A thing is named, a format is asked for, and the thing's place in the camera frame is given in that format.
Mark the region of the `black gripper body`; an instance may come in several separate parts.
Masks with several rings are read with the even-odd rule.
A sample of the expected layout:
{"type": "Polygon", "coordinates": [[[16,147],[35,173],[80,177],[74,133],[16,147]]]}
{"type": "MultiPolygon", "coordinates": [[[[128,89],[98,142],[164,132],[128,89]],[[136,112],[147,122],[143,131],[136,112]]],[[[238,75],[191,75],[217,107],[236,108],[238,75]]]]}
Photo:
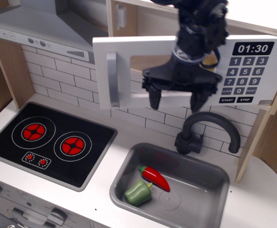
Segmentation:
{"type": "Polygon", "coordinates": [[[197,94],[215,94],[222,76],[204,69],[199,62],[188,63],[171,56],[160,66],[144,69],[142,87],[149,91],[171,90],[197,94]]]}

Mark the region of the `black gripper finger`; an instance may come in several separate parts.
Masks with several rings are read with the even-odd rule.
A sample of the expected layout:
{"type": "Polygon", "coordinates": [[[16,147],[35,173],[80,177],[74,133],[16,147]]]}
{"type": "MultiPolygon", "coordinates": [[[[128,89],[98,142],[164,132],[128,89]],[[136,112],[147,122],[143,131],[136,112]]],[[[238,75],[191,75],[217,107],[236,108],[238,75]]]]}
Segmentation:
{"type": "Polygon", "coordinates": [[[211,96],[210,93],[192,93],[190,106],[193,113],[198,112],[211,96]]]}
{"type": "Polygon", "coordinates": [[[149,102],[151,108],[157,110],[159,108],[159,103],[161,99],[161,90],[151,86],[149,88],[149,102]]]}

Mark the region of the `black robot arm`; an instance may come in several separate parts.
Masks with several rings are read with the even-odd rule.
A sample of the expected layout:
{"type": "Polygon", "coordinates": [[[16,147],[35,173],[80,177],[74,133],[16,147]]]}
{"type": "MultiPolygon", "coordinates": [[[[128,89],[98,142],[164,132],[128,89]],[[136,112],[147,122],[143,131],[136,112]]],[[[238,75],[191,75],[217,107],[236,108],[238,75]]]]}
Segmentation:
{"type": "Polygon", "coordinates": [[[158,5],[173,5],[178,9],[179,31],[170,60],[144,69],[142,87],[149,93],[150,106],[158,109],[161,92],[180,91],[192,94],[190,106],[197,112],[208,98],[217,92],[222,76],[211,72],[216,63],[203,63],[207,54],[220,59],[218,47],[225,44],[226,0],[156,0],[158,5]]]}

